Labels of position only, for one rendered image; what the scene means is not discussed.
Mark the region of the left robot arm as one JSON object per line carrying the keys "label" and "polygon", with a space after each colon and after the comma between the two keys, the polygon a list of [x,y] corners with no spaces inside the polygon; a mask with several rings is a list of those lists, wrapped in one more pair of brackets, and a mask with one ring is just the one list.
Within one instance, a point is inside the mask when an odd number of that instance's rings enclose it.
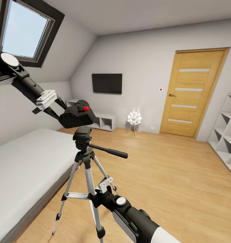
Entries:
{"label": "left robot arm", "polygon": [[0,86],[12,82],[11,84],[14,87],[37,105],[37,107],[32,111],[35,115],[43,110],[43,112],[50,116],[61,120],[61,118],[49,106],[55,101],[66,110],[67,106],[61,97],[56,95],[55,90],[44,91],[29,76],[28,71],[21,65],[16,57],[6,52],[0,53]]}

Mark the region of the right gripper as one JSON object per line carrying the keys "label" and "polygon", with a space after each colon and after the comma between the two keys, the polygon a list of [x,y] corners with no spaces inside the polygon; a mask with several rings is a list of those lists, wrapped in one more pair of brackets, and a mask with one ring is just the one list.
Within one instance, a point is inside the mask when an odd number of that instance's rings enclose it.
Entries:
{"label": "right gripper", "polygon": [[101,204],[106,206],[107,198],[113,194],[111,186],[107,186],[107,191],[104,194],[100,193],[99,189],[95,189],[95,192],[97,193],[96,195],[89,194],[95,208],[99,207]]}

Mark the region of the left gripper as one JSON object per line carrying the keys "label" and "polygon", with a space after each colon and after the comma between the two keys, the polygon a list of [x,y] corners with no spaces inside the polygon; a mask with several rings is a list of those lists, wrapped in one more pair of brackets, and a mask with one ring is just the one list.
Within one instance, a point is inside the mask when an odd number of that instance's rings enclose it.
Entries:
{"label": "left gripper", "polygon": [[[43,93],[44,90],[38,85],[35,84],[32,87],[28,88],[25,92],[23,92],[23,95],[26,96],[30,101],[32,101],[35,105],[37,105],[37,99],[41,97],[41,93]],[[58,103],[63,109],[67,109],[67,106],[61,99],[61,97],[57,96],[57,99],[55,100],[56,103]],[[36,107],[32,112],[36,115],[37,113],[41,112],[38,107]],[[61,120],[61,118],[54,112],[54,110],[48,106],[43,112],[49,114],[50,116]]]}

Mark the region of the digital camera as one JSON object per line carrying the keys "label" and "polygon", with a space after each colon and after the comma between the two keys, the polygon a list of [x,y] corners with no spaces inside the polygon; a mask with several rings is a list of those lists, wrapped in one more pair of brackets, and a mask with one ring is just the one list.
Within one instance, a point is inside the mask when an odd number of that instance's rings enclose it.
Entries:
{"label": "digital camera", "polygon": [[58,120],[65,129],[91,125],[95,121],[95,114],[88,102],[79,100],[74,106],[69,106]]}

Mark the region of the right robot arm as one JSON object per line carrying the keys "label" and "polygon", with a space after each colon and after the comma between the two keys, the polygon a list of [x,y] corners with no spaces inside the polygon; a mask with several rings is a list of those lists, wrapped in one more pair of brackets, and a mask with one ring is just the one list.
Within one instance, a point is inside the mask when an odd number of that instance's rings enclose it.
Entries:
{"label": "right robot arm", "polygon": [[113,178],[109,177],[98,185],[101,190],[95,189],[96,195],[89,194],[95,208],[102,204],[109,209],[134,243],[181,243],[152,221],[144,210],[137,210],[125,197],[114,195],[109,186],[112,181]]}

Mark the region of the camera tripod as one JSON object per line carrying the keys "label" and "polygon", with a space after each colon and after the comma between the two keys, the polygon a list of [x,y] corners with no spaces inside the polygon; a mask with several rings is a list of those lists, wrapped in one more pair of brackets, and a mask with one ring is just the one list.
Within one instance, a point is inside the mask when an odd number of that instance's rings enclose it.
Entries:
{"label": "camera tripod", "polygon": [[[116,155],[116,156],[119,156],[119,157],[122,157],[122,158],[126,158],[126,159],[128,158],[128,153],[113,150],[113,149],[110,149],[110,148],[103,148],[103,147],[100,147],[100,146],[97,146],[97,145],[94,145],[94,144],[90,144],[90,140],[92,139],[92,137],[90,136],[91,131],[92,131],[91,127],[82,126],[82,127],[79,127],[76,130],[76,132],[73,136],[73,140],[75,141],[76,148],[80,151],[77,153],[77,155],[75,157],[75,162],[74,162],[74,165],[73,165],[73,168],[72,168],[72,171],[71,171],[71,175],[70,175],[70,178],[69,178],[69,181],[68,181],[66,191],[63,194],[62,199],[61,199],[63,201],[63,203],[61,205],[59,213],[56,216],[57,222],[56,222],[56,225],[55,225],[55,228],[54,228],[52,235],[55,234],[55,230],[56,230],[57,224],[59,222],[65,201],[68,198],[86,199],[86,200],[89,200],[90,205],[91,205],[92,214],[93,214],[93,217],[94,217],[94,222],[95,222],[96,231],[97,231],[97,236],[100,239],[100,243],[104,243],[103,237],[105,236],[105,229],[101,225],[98,207],[97,208],[94,207],[94,204],[93,204],[91,198],[89,197],[89,194],[92,194],[92,195],[97,194],[95,192],[95,189],[101,190],[98,186],[96,188],[94,188],[92,172],[91,172],[91,165],[90,165],[91,160],[90,159],[93,159],[95,161],[95,163],[97,164],[97,166],[99,167],[99,169],[101,170],[103,175],[105,176],[104,179],[100,182],[100,184],[103,181],[107,180],[110,176],[107,175],[104,168],[101,166],[101,164],[98,161],[94,151],[91,150],[91,149],[87,149],[87,147],[93,147],[93,148],[96,148],[96,149],[99,149],[99,150],[103,150],[103,151],[106,151],[110,154],[113,154],[113,155]],[[79,160],[82,160],[83,163],[84,163],[88,193],[69,192],[69,189],[70,189],[70,186],[71,186],[71,183],[72,183],[72,180],[73,180],[73,177],[74,177],[74,174],[75,174]],[[119,195],[119,193],[116,191],[117,187],[114,186],[113,183],[110,183],[110,185],[113,187],[113,190],[117,193],[117,195]]]}

